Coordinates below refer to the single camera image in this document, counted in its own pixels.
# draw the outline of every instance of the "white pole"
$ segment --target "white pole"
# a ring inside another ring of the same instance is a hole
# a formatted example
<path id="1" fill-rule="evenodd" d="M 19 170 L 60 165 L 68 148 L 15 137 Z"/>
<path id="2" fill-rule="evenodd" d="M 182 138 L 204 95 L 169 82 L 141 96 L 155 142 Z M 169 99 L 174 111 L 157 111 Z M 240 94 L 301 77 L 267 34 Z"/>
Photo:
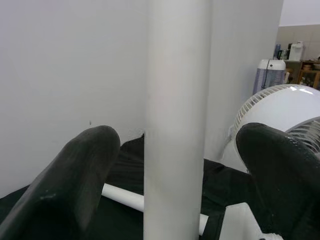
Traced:
<path id="1" fill-rule="evenodd" d="M 140 212 L 144 211 L 144 196 L 124 190 L 122 188 L 112 186 L 109 184 L 104 184 L 102 189 L 102 196 L 112 199 L 118 203 L 121 203 L 123 205 L 126 205 L 130 208 L 133 208 L 135 210 L 138 210 Z M 200 223 L 199 223 L 199 235 L 202 236 L 204 234 L 208 216 L 204 214 L 200 214 Z"/>
<path id="2" fill-rule="evenodd" d="M 149 1 L 144 240 L 199 236 L 211 8 Z"/>

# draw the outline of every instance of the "white appliance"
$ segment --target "white appliance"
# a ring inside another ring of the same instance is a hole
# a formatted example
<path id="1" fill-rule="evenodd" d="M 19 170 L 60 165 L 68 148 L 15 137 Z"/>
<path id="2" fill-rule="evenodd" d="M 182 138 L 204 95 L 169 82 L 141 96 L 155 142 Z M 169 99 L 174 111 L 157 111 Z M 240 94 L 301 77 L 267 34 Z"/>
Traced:
<path id="1" fill-rule="evenodd" d="M 320 91 L 303 85 L 283 84 L 266 88 L 250 97 L 239 110 L 229 131 L 220 162 L 247 172 L 236 145 L 239 129 L 261 123 L 303 141 L 320 157 Z"/>
<path id="2" fill-rule="evenodd" d="M 291 45 L 289 60 L 300 61 L 303 58 L 305 46 L 303 41 L 298 41 L 296 44 Z"/>
<path id="3" fill-rule="evenodd" d="M 263 59 L 256 70 L 253 94 L 271 86 L 285 83 L 286 63 L 283 60 Z"/>

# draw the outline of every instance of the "white fan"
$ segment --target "white fan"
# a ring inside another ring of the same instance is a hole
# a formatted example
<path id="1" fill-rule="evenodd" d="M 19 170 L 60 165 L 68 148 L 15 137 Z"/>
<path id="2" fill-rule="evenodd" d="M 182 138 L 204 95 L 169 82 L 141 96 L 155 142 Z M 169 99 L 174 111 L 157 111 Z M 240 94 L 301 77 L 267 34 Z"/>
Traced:
<path id="1" fill-rule="evenodd" d="M 283 84 L 259 91 L 240 108 L 231 127 L 220 162 L 247 172 L 236 145 L 239 129 L 261 123 L 300 139 L 320 157 L 320 91 L 303 85 Z"/>

